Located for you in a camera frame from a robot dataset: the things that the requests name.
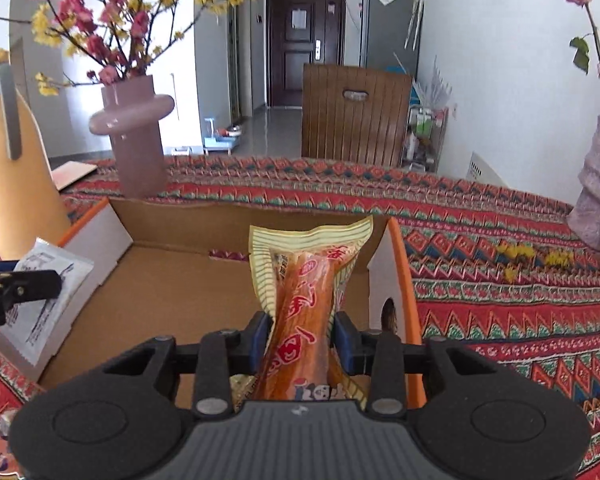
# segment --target sausage package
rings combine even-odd
[[[308,232],[251,227],[253,286],[274,320],[253,399],[363,400],[330,351],[330,335],[358,253],[372,231],[372,217]]]

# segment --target pink vase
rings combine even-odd
[[[156,95],[154,78],[145,75],[104,86],[102,101],[104,110],[92,115],[89,129],[110,137],[122,193],[144,198],[166,190],[158,121],[173,110],[173,98]]]
[[[600,251],[600,117],[578,179],[583,189],[567,224],[584,243]]]

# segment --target gray kettle handle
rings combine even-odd
[[[7,133],[7,156],[11,160],[18,160],[22,156],[18,93],[13,81],[11,65],[8,63],[0,63],[0,98],[4,114],[4,127]]]

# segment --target orange kettle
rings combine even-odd
[[[40,130],[0,50],[0,257],[20,259],[36,238],[55,244],[69,227]]]

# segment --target refrigerator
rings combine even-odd
[[[420,23],[414,49],[414,33],[418,21],[416,12],[410,40],[405,48],[414,0],[391,0],[388,3],[387,1],[389,0],[362,0],[360,66],[403,73],[400,66],[402,64],[416,79],[423,24]]]

